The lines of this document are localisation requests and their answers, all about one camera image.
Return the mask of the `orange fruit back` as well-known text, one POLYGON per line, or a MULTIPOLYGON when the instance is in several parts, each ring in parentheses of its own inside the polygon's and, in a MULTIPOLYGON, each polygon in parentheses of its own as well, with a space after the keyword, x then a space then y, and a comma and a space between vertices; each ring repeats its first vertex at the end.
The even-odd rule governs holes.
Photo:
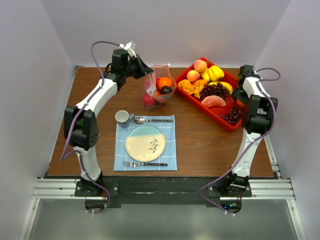
POLYGON ((161 77, 159 78, 158 82, 157 82, 157 87, 159 89, 163 88, 163 87, 172 87, 172 81, 170 78, 168 77, 161 77))

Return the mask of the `orange fruit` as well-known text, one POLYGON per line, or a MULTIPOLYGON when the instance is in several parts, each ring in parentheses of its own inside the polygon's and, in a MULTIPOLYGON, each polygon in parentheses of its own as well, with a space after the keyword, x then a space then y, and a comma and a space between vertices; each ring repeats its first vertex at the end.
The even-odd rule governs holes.
POLYGON ((241 107, 241 108, 245 108, 245 107, 246 107, 246 104, 243 103, 242 101, 240 101, 239 99, 236 100, 236 103, 237 103, 237 105, 238 105, 239 107, 241 107))
POLYGON ((170 78, 168 77, 161 77, 159 78, 158 82, 157 82, 157 87, 159 89, 163 88, 163 87, 172 87, 172 81, 170 78))

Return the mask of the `clear zip top bag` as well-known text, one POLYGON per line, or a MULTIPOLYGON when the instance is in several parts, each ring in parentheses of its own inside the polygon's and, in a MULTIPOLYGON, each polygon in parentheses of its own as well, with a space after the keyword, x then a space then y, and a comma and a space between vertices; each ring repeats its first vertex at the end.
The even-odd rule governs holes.
POLYGON ((154 65, 152 73, 144 78, 141 103, 146 110, 165 104, 177 88, 177 83, 170 73, 170 64, 154 65))

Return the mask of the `red apple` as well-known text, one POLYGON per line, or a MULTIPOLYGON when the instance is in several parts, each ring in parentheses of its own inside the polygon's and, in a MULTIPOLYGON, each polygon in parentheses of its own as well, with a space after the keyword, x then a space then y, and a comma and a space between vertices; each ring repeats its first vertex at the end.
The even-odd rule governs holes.
POLYGON ((164 95, 163 94, 160 94, 159 91, 155 92, 154 93, 154 99, 156 101, 158 101, 159 103, 163 104, 165 103, 167 100, 164 98, 164 95))
POLYGON ((142 103, 145 107, 153 107, 157 101, 152 97, 150 96, 148 93, 145 93, 143 96, 142 96, 142 103))

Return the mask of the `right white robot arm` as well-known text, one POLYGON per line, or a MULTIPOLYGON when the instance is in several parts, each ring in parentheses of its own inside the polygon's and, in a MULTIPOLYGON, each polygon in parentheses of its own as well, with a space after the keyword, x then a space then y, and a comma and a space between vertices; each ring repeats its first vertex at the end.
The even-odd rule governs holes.
POLYGON ((279 100, 270 96, 262 85, 263 79, 252 65, 243 65, 239 69, 238 84, 235 93, 237 100, 244 100, 245 109, 241 119, 243 136, 236 160, 231 171, 224 178, 222 191, 230 197, 247 190, 251 166, 262 139, 274 127, 279 100))

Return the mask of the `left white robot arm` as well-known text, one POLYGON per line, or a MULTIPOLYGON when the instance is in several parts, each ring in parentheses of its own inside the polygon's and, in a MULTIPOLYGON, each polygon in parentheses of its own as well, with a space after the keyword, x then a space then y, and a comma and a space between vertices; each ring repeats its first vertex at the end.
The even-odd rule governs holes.
POLYGON ((140 58, 132 46, 121 45, 112 54, 112 61, 102 73, 96 87, 76 106, 64 110, 64 137, 66 146, 73 148, 80 169, 80 190, 92 196, 107 193, 99 167, 96 144, 99 139, 97 116, 105 104, 133 77, 140 79, 153 70, 140 58))

